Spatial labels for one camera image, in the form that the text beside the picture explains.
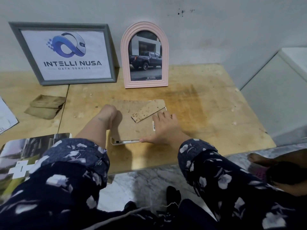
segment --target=gray wall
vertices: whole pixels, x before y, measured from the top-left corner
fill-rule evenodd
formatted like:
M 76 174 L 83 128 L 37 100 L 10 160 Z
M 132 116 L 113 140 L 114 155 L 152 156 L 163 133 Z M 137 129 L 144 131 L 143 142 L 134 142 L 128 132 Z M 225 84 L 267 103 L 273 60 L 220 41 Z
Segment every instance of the gray wall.
M 31 70 L 8 21 L 108 23 L 119 64 L 132 23 L 169 40 L 170 64 L 221 63 L 238 88 L 282 47 L 307 45 L 307 0 L 0 0 L 0 71 Z

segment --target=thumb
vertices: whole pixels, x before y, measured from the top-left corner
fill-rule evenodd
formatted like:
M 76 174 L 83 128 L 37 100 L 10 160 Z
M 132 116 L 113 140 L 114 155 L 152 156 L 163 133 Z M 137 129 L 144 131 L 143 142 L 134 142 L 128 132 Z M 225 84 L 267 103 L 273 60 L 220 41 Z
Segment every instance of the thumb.
M 144 143 L 144 142 L 148 142 L 148 143 L 153 143 L 155 140 L 155 135 L 150 135 L 150 136 L 146 136 L 140 139 L 140 142 Z

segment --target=arched picture frame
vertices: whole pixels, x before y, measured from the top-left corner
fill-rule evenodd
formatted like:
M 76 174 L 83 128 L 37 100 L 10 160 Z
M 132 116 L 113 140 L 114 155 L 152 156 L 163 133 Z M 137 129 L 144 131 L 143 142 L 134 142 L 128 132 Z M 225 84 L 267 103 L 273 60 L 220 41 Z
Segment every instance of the arched picture frame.
M 130 41 L 135 37 L 139 41 L 137 45 L 134 40 L 136 46 L 133 50 Z M 156 24 L 139 22 L 128 27 L 121 41 L 121 56 L 125 88 L 168 86 L 169 43 L 163 30 Z

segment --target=black shoe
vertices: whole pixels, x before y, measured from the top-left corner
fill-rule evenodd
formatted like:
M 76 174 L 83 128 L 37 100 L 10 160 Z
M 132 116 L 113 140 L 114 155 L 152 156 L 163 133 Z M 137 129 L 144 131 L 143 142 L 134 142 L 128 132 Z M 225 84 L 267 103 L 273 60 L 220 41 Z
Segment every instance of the black shoe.
M 178 211 L 178 206 L 181 201 L 181 194 L 179 190 L 176 190 L 175 187 L 169 186 L 166 190 L 166 202 L 167 205 L 167 213 L 174 213 Z
M 137 209 L 137 206 L 136 206 L 136 203 L 133 202 L 133 201 L 129 201 L 126 203 L 125 207 L 124 207 L 124 211 L 133 211 L 133 210 L 136 210 Z

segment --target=foot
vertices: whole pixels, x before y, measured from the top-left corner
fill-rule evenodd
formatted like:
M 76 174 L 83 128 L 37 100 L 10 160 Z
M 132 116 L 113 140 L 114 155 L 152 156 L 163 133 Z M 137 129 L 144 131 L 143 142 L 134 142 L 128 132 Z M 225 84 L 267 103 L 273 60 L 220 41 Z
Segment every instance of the foot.
M 274 159 L 271 158 L 266 158 L 262 155 L 259 155 L 257 153 L 251 153 L 248 154 L 248 160 L 250 162 L 256 163 L 258 165 L 262 165 L 265 167 L 270 167 L 276 164 L 276 161 Z
M 133 210 L 136 210 L 137 209 L 137 206 L 136 206 L 136 203 L 133 202 L 133 201 L 129 201 L 126 203 L 125 207 L 124 207 L 124 211 L 133 211 Z
M 166 190 L 166 201 L 167 205 L 167 213 L 174 213 L 178 210 L 179 203 L 181 201 L 181 194 L 179 190 L 176 190 L 175 187 L 169 186 Z

